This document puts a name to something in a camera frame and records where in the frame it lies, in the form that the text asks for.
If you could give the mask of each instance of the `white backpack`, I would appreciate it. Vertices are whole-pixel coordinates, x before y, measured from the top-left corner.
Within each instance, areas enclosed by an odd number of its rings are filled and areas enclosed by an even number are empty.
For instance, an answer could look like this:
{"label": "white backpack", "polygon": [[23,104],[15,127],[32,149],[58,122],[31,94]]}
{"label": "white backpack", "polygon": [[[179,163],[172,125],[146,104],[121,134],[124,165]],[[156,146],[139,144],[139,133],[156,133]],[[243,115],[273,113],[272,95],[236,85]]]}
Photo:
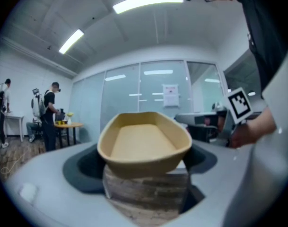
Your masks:
{"label": "white backpack", "polygon": [[[52,93],[52,91],[48,90],[44,94],[44,96],[48,93]],[[41,94],[38,94],[38,95],[35,95],[34,98],[31,100],[32,113],[34,117],[40,118],[46,113],[48,106],[45,107],[44,96],[42,96]]]}

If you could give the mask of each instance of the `person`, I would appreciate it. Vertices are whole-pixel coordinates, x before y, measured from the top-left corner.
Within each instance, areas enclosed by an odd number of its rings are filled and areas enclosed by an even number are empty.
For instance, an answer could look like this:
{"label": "person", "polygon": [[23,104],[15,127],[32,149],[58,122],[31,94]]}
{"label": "person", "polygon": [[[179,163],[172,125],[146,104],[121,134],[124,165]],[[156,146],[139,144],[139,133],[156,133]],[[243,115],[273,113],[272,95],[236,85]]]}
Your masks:
{"label": "person", "polygon": [[[3,101],[4,105],[3,105],[3,107],[7,104],[7,113],[10,113],[10,109],[9,109],[10,84],[11,84],[10,79],[6,79],[5,83],[0,84],[0,92],[4,92],[4,101]],[[5,142],[4,120],[5,120],[5,114],[3,112],[1,112],[1,116],[0,116],[0,138],[1,138],[0,148],[1,147],[6,148],[9,145],[8,142]]]}
{"label": "person", "polygon": [[54,104],[54,93],[60,91],[60,85],[57,82],[53,82],[50,89],[45,92],[44,105],[47,107],[46,113],[41,116],[43,138],[45,142],[46,151],[55,150],[56,131],[53,123],[53,114],[60,114],[59,110],[56,110]]}
{"label": "person", "polygon": [[33,142],[35,140],[35,132],[41,130],[42,122],[38,118],[32,119],[32,122],[26,123],[26,128],[29,136],[29,142]]}
{"label": "person", "polygon": [[[256,59],[263,91],[288,51],[288,0],[237,1],[243,5],[249,29],[249,47]],[[224,119],[219,118],[219,129],[223,123]],[[256,119],[237,127],[231,138],[231,147],[255,143],[275,130],[275,121],[267,107]]]}

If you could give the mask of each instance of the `glass partition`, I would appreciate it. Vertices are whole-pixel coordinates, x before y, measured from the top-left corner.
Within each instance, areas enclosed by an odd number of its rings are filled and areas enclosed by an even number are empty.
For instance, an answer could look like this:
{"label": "glass partition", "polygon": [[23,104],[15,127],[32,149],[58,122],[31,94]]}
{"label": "glass partition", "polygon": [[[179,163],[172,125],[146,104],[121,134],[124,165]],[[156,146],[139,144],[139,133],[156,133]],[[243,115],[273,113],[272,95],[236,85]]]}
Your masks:
{"label": "glass partition", "polygon": [[[140,112],[157,111],[169,117],[190,113],[191,93],[184,61],[154,61],[140,66]],[[164,107],[163,85],[178,84],[179,107]]]}
{"label": "glass partition", "polygon": [[188,62],[195,113],[210,112],[223,98],[223,90],[215,65]]}
{"label": "glass partition", "polygon": [[[72,85],[69,112],[73,113],[71,120],[73,122],[81,122],[81,104],[83,97],[83,83],[85,80],[75,82]],[[76,128],[76,138],[79,141],[79,128]]]}
{"label": "glass partition", "polygon": [[101,130],[117,114],[138,111],[139,64],[109,70],[105,76]]}
{"label": "glass partition", "polygon": [[104,72],[86,78],[82,89],[80,122],[84,124],[79,130],[80,142],[98,142],[100,136],[101,100]]}

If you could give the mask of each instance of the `ceiling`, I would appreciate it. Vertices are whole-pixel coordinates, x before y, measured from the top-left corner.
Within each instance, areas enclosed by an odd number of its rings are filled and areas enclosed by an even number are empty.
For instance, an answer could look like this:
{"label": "ceiling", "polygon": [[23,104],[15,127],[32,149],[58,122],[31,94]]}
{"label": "ceiling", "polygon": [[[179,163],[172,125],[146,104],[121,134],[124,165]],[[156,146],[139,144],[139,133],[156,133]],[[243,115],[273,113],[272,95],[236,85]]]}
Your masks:
{"label": "ceiling", "polygon": [[258,95],[261,94],[259,73],[253,54],[247,56],[225,76],[229,89],[242,87],[247,94],[251,90]]}
{"label": "ceiling", "polygon": [[[75,73],[110,48],[141,48],[156,44],[191,44],[197,36],[211,46],[233,27],[242,12],[237,2],[156,4],[115,14],[124,0],[21,0],[1,36]],[[58,51],[77,30],[85,35],[64,55]]]}

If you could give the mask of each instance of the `ceiling light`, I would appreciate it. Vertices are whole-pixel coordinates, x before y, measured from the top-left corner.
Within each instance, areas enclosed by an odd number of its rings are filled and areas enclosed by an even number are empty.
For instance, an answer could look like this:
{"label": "ceiling light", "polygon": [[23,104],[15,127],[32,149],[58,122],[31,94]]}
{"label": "ceiling light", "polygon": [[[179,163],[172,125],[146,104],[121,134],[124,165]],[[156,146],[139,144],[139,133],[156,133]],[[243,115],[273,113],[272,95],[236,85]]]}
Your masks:
{"label": "ceiling light", "polygon": [[105,78],[105,81],[112,81],[112,80],[125,78],[125,77],[126,77],[125,75],[118,75],[118,76],[114,76],[114,77]]}
{"label": "ceiling light", "polygon": [[145,75],[158,75],[158,74],[172,74],[173,70],[147,70],[144,71]]}
{"label": "ceiling light", "polygon": [[216,83],[220,83],[219,80],[217,80],[217,79],[210,79],[210,78],[206,78],[205,81],[206,81],[206,82],[216,82]]}
{"label": "ceiling light", "polygon": [[183,0],[126,0],[120,2],[113,6],[113,9],[117,14],[123,13],[130,9],[138,8],[148,4],[164,3],[164,2],[179,2],[182,3]]}
{"label": "ceiling light", "polygon": [[78,29],[70,38],[65,42],[62,48],[59,50],[61,54],[65,54],[65,52],[80,38],[84,35],[83,31]]}
{"label": "ceiling light", "polygon": [[254,96],[256,93],[253,92],[252,90],[248,93],[249,96]]}

